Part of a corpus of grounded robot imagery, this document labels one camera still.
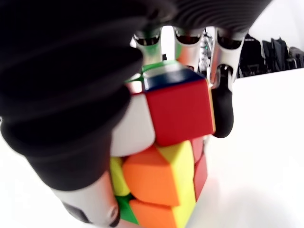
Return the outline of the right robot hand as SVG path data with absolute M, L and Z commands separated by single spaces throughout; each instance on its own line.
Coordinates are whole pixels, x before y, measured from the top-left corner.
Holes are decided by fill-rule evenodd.
M 0 131 L 74 218 L 184 228 L 267 0 L 3 0 Z

